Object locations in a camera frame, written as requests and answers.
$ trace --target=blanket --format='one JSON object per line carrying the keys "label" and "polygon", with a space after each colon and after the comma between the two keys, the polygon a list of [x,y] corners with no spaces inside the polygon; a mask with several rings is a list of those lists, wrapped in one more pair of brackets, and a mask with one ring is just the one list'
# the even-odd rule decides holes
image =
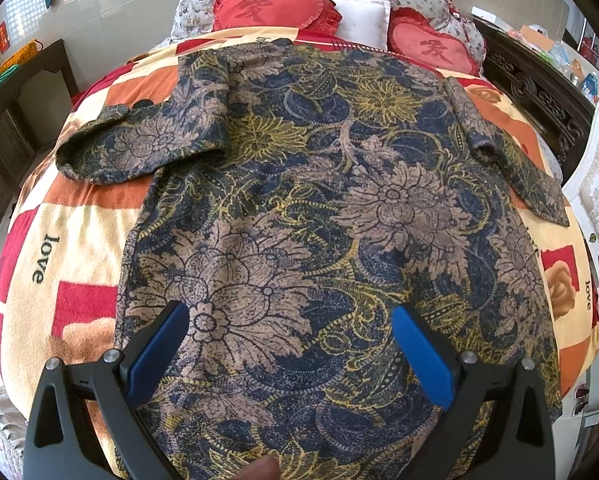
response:
{"label": "blanket", "polygon": [[[406,301],[461,348],[470,343],[495,361],[533,355],[557,406],[555,337],[563,391],[572,386],[564,385],[565,362],[574,381],[598,345],[590,273],[572,211],[528,164],[524,153],[545,169],[525,123],[502,111],[505,97],[471,78],[459,79],[468,92],[455,80],[441,83],[387,55],[342,54],[336,70],[324,69],[332,57],[280,56],[289,48],[282,45],[269,52],[256,44],[248,61],[222,51],[190,55],[219,38],[180,44],[102,82],[67,121],[57,154],[64,174],[53,155],[25,187],[0,272],[1,365],[23,412],[48,356],[99,357],[113,343],[113,317],[123,344],[163,304],[150,298],[171,294],[192,305],[192,326],[143,416],[185,478],[228,477],[270,450],[309,476],[393,474],[439,415],[391,343],[386,313]],[[299,67],[285,66],[289,59]],[[352,68],[362,69],[359,81]],[[331,77],[337,85],[329,88]],[[195,99],[206,99],[206,85],[218,87],[205,116]],[[279,101],[288,87],[293,101]],[[391,113],[359,97],[407,90],[397,108],[382,102]],[[481,120],[475,103],[516,141]],[[105,108],[75,136],[104,104],[126,106]],[[195,139],[192,130],[186,139],[172,134],[173,124],[189,131],[192,118],[203,126]],[[147,121],[169,142],[147,139],[138,126]],[[266,142],[249,144],[244,131]],[[404,191],[410,209],[391,198]],[[391,222],[401,230],[387,235]],[[498,268],[496,254],[507,254],[509,267]],[[552,277],[545,272],[560,262],[566,267]],[[27,273],[27,282],[19,279]],[[527,279],[535,285],[524,292]],[[36,316],[24,322],[30,304]],[[24,351],[15,334],[39,348]]]}

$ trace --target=red pillow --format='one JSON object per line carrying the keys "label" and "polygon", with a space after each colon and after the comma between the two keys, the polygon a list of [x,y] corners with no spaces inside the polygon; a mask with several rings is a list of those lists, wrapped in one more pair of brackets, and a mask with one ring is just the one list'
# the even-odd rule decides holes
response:
{"label": "red pillow", "polygon": [[331,0],[215,0],[213,30],[294,27],[333,35],[342,15]]}
{"label": "red pillow", "polygon": [[388,49],[425,65],[479,76],[479,67],[466,45],[437,32],[413,9],[398,9],[388,23]]}

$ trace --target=paisley pattern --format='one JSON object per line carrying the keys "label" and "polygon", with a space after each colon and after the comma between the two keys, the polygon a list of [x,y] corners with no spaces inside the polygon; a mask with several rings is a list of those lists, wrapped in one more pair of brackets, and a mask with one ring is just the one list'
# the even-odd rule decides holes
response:
{"label": "paisley pattern", "polygon": [[285,480],[397,476],[439,418],[391,335],[403,303],[487,362],[532,356],[559,414],[547,296],[509,187],[563,225],[561,192],[457,81],[288,40],[198,52],[167,101],[105,109],[57,159],[101,184],[154,174],[116,343],[167,301],[190,306],[141,410],[184,478],[232,478],[265,453]]}

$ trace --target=tiled wall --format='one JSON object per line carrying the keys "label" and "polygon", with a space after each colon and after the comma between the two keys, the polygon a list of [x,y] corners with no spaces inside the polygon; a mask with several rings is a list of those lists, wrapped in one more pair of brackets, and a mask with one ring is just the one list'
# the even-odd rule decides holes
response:
{"label": "tiled wall", "polygon": [[[0,23],[6,20],[11,47],[6,59],[32,38],[48,44],[67,43],[78,86],[85,89],[110,69],[145,52],[169,35],[178,0],[5,0]],[[494,12],[515,27],[539,23],[561,38],[568,17],[563,0],[455,0],[463,12],[472,6]]]}
{"label": "tiled wall", "polygon": [[9,58],[37,38],[49,44],[64,38],[80,89],[130,57],[145,52],[170,34],[178,0],[5,0],[0,23],[6,21]]}

